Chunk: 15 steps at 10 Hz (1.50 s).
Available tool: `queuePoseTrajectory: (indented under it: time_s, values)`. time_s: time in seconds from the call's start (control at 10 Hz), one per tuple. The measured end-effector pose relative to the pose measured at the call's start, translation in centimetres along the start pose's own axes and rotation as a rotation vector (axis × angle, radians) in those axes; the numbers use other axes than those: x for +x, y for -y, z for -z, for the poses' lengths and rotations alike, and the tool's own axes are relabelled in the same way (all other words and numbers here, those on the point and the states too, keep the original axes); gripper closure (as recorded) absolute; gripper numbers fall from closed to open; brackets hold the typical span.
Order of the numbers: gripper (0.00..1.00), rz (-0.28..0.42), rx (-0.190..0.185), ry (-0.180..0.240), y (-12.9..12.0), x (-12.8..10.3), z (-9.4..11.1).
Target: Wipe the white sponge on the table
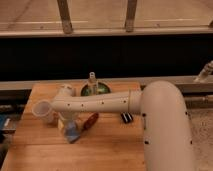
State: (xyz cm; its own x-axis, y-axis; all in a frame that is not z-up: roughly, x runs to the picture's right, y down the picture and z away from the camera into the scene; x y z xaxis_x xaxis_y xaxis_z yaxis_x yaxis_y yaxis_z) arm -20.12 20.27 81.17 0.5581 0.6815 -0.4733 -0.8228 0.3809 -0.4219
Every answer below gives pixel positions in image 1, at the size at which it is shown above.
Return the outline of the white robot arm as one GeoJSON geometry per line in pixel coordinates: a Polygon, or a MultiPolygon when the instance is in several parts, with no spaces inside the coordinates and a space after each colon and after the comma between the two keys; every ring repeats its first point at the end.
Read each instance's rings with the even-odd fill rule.
{"type": "Polygon", "coordinates": [[[180,90],[155,81],[139,91],[76,97],[66,88],[51,101],[57,112],[128,112],[143,122],[147,171],[196,171],[189,113],[180,90]]]}

